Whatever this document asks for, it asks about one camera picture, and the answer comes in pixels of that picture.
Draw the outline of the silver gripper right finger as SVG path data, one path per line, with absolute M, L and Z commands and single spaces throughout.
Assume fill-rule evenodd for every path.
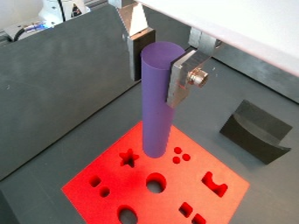
M 192 85 L 202 88 L 209 80 L 209 73 L 204 71 L 204 66 L 212 58 L 222 41 L 212 35 L 192 28 L 190 49 L 173 62 L 172 78 L 169 85 L 168 104 L 176 108 L 186 99 Z

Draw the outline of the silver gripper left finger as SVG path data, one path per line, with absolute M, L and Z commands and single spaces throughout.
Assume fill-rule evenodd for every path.
M 127 33 L 130 75 L 134 81 L 139 81 L 142 79 L 141 53 L 156 42 L 156 29 L 149 26 L 145 7 L 141 3 L 131 3 L 119 9 L 118 13 Z

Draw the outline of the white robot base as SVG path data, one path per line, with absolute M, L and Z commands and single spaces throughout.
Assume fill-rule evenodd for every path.
M 0 44 L 25 39 L 89 12 L 86 0 L 0 0 Z

